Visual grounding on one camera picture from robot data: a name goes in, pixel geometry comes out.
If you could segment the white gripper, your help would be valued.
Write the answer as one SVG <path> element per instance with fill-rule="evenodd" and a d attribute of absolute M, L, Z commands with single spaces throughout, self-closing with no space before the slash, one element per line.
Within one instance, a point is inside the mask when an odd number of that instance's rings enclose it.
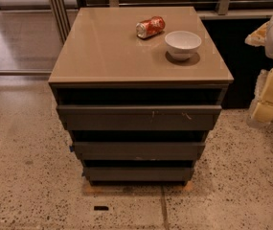
<path fill-rule="evenodd" d="M 268 23 L 265 22 L 253 33 L 249 34 L 245 38 L 245 43 L 254 47 L 264 46 L 267 25 Z M 266 79 L 263 89 L 263 101 L 265 103 L 252 102 L 251 118 L 261 123 L 270 123 L 273 121 L 273 68 L 269 71 Z"/>

